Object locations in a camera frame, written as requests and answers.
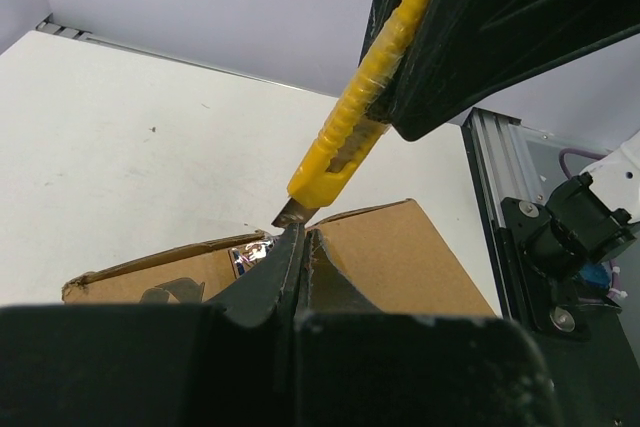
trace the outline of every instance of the cardboard box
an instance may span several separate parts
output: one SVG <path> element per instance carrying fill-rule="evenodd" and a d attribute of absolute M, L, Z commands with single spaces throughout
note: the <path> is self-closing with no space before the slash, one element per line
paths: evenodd
<path fill-rule="evenodd" d="M 244 272 L 231 249 L 264 239 L 264 233 L 186 245 L 67 282 L 62 300 L 73 303 L 203 302 Z"/>
<path fill-rule="evenodd" d="M 312 257 L 310 268 L 327 268 L 330 259 L 383 311 L 494 315 L 414 200 L 346 212 L 311 229 L 321 233 L 314 249 L 323 249 L 325 262 L 314 264 Z M 229 249 L 259 238 L 241 236 L 180 247 L 88 273 L 68 282 L 62 298 L 66 303 L 167 301 L 163 294 L 167 284 L 180 280 L 190 294 L 171 294 L 168 301 L 207 300 L 238 276 Z"/>

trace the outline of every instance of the black bracket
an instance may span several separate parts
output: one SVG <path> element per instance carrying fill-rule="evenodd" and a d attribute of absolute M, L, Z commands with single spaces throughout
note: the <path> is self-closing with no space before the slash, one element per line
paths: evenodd
<path fill-rule="evenodd" d="M 550 216 L 543 206 L 537 204 L 529 204 L 535 209 L 535 216 L 525 213 L 520 208 L 521 202 L 507 197 L 501 205 L 506 227 L 511 231 L 516 245 L 517 259 L 513 263 L 517 265 L 512 267 L 523 286 L 529 320 L 536 330 L 545 334 L 587 341 L 591 338 L 591 332 L 585 313 L 578 308 L 580 302 L 571 279 L 560 281 L 545 275 L 524 255 L 525 242 L 549 222 Z M 557 314 L 561 311 L 556 311 L 556 308 L 566 311 L 573 325 L 563 329 L 560 323 L 559 327 Z"/>

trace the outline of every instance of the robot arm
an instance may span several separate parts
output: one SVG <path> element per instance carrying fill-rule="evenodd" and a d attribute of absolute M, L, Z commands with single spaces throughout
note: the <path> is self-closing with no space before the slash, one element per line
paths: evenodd
<path fill-rule="evenodd" d="M 587 166 L 593 183 L 589 186 L 609 210 L 624 209 L 628 223 L 640 222 L 640 132 L 604 159 Z"/>

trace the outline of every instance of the cut cardboard edge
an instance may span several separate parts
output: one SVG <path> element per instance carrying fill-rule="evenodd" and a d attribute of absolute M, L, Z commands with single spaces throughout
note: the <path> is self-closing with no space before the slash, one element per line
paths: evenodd
<path fill-rule="evenodd" d="M 354 217 L 356 215 L 366 214 L 368 212 L 373 212 L 375 210 L 386 209 L 387 207 L 393 207 L 394 205 L 405 204 L 407 202 L 413 202 L 417 204 L 415 199 L 404 199 L 398 202 L 392 202 L 390 204 L 376 205 L 375 207 L 365 207 L 363 209 L 355 209 L 355 210 L 350 210 L 348 212 L 341 212 L 340 214 L 335 214 L 330 217 L 327 217 L 326 219 L 319 220 L 318 222 L 313 224 L 311 227 L 309 227 L 309 230 L 315 229 L 319 225 L 328 224 L 329 222 L 335 222 L 336 220 L 342 220 L 349 217 Z"/>
<path fill-rule="evenodd" d="M 250 242 L 256 242 L 264 239 L 265 235 L 267 235 L 267 233 L 264 231 L 256 231 L 254 234 L 243 234 L 224 239 L 183 245 L 182 247 L 165 250 L 164 252 L 149 255 L 141 259 L 131 260 L 124 264 L 109 267 L 108 269 L 104 269 L 99 272 L 86 272 L 74 279 L 71 279 L 62 286 L 62 301 L 65 301 L 72 290 L 78 288 L 84 289 L 88 284 L 93 282 L 109 279 L 118 275 L 129 274 L 131 272 L 138 272 L 152 267 L 158 267 L 160 265 L 177 262 L 190 257 L 196 257 L 216 250 L 229 249 L 244 243 L 248 244 Z"/>

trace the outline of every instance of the brown cardboard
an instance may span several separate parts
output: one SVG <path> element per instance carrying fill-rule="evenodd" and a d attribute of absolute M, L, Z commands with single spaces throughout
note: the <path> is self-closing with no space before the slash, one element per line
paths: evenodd
<path fill-rule="evenodd" d="M 264 238 L 263 233 L 191 244 L 88 272 L 62 288 L 65 303 L 198 302 L 238 277 L 229 250 Z"/>
<path fill-rule="evenodd" d="M 314 228 L 334 265 L 386 312 L 494 315 L 414 200 L 341 214 Z"/>
<path fill-rule="evenodd" d="M 383 311 L 493 315 L 414 200 L 345 212 L 312 229 L 321 232 L 317 238 L 326 255 L 322 261 L 316 255 L 315 264 L 312 256 L 311 268 L 335 266 Z M 193 244 L 90 272 L 65 284 L 62 299 L 66 303 L 207 300 L 238 277 L 229 249 L 261 238 L 258 233 Z M 348 286 L 342 289 L 341 295 L 352 295 Z"/>
<path fill-rule="evenodd" d="M 300 279 L 300 294 L 304 303 L 321 313 L 380 313 L 370 299 L 360 292 L 340 271 L 329 255 L 320 229 L 307 235 L 304 267 L 307 275 Z"/>

